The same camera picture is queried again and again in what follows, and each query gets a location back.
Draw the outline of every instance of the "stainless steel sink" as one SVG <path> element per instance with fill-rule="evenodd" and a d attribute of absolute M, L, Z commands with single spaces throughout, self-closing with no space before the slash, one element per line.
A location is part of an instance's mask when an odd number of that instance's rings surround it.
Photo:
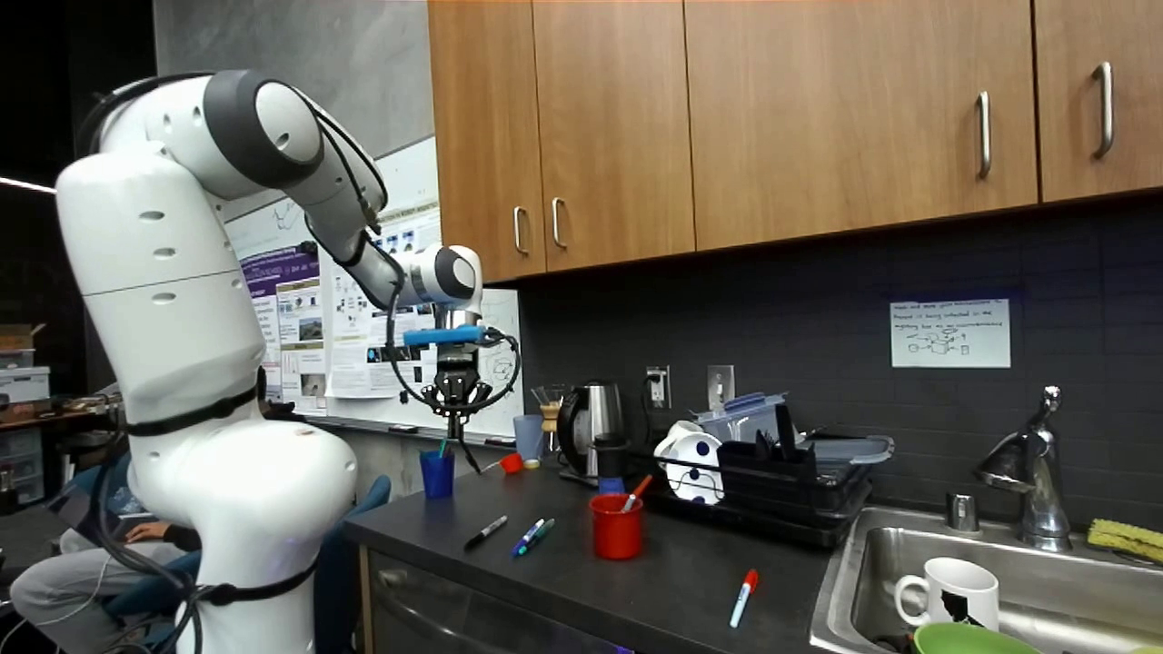
<path fill-rule="evenodd" d="M 809 643 L 821 651 L 910 651 L 893 610 L 903 572 L 932 554 L 989 566 L 1002 586 L 1001 629 L 1048 654 L 1123 654 L 1163 647 L 1163 566 L 1088 547 L 1041 551 L 1013 525 L 951 530 L 938 511 L 867 504 L 830 560 Z"/>

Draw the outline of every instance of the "wooden cabinet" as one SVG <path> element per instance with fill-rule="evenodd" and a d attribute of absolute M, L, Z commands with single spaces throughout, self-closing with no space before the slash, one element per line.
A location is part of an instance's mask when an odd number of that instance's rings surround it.
<path fill-rule="evenodd" d="M 433 0 L 439 221 L 486 279 L 694 251 L 683 2 Z"/>
<path fill-rule="evenodd" d="M 1037 0 L 1043 200 L 1163 186 L 1158 32 L 1158 0 Z"/>
<path fill-rule="evenodd" d="M 699 251 L 1037 202 L 1029 0 L 686 0 Z"/>

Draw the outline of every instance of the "electrical outlet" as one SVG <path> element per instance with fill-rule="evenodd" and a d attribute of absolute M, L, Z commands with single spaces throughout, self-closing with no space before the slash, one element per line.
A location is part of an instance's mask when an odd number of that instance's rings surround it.
<path fill-rule="evenodd" d="M 711 363 L 704 370 L 704 405 L 723 410 L 727 398 L 733 398 L 733 363 Z"/>
<path fill-rule="evenodd" d="M 676 403 L 676 386 L 672 386 L 668 363 L 647 365 L 647 393 L 649 393 L 649 405 Z"/>

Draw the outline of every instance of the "kitchen counter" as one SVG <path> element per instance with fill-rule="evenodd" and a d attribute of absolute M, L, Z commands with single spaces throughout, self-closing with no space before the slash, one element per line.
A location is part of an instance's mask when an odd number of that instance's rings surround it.
<path fill-rule="evenodd" d="M 624 643 L 641 654 L 809 651 L 809 607 L 830 554 L 710 523 L 647 511 L 647 547 L 632 563 L 588 547 L 588 489 L 556 473 L 463 475 L 452 501 L 400 497 L 344 523 L 372 551 L 439 572 L 516 610 Z M 510 525 L 464 551 L 496 515 Z M 513 560 L 513 542 L 556 515 L 554 535 Z M 727 629 L 744 570 L 761 570 L 743 629 Z"/>

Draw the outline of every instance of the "white mug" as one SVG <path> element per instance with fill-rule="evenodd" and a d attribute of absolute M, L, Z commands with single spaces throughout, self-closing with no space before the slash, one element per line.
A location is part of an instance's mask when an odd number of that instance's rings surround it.
<path fill-rule="evenodd" d="M 922 590 L 922 610 L 910 612 L 906 610 L 906 590 L 920 589 Z M 1001 624 L 1001 581 L 991 570 L 966 563 L 966 560 L 951 560 L 951 554 L 938 554 L 922 563 L 922 578 L 920 572 L 906 572 L 893 589 L 893 604 L 903 622 L 910 624 L 932 624 L 932 622 L 969 622 L 981 629 Z"/>

